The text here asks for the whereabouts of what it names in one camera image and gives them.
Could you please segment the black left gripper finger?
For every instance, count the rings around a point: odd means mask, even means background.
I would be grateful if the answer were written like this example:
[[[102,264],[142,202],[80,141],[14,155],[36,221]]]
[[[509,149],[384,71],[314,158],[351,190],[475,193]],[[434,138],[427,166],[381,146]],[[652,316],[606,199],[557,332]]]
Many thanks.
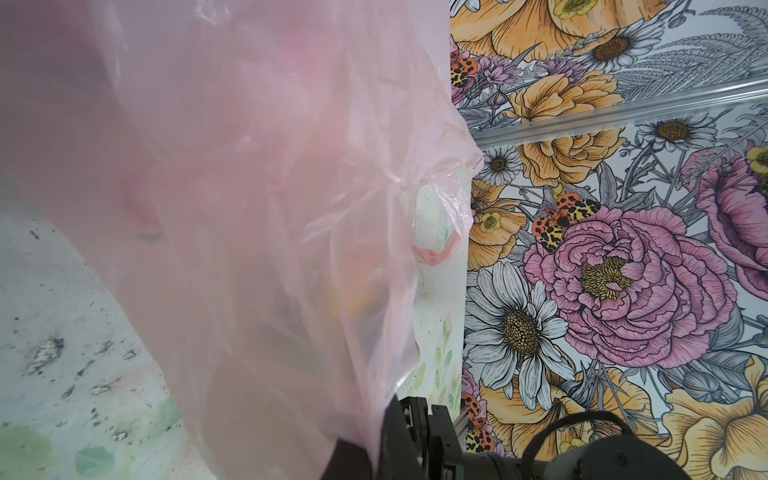
[[[388,406],[381,430],[378,463],[373,466],[367,451],[338,440],[322,480],[407,480],[425,479],[408,431],[403,408],[396,397]]]

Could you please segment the pink plastic bag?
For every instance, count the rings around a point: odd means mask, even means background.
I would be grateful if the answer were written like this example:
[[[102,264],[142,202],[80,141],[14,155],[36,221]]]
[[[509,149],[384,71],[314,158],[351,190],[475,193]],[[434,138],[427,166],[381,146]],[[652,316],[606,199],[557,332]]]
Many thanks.
[[[481,153],[445,1],[5,1],[1,167],[111,290],[222,479],[378,463]]]

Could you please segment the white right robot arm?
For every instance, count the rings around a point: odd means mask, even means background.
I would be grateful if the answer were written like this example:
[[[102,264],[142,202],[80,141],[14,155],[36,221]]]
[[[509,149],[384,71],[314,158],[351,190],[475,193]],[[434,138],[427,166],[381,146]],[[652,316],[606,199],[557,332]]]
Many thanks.
[[[682,467],[644,443],[617,415],[587,411],[557,420],[537,434],[520,458],[498,453],[468,453],[447,409],[430,408],[421,397],[399,401],[405,428],[415,448],[419,479],[687,479]],[[614,436],[573,447],[550,461],[536,456],[559,429],[583,422],[608,423],[620,430]]]

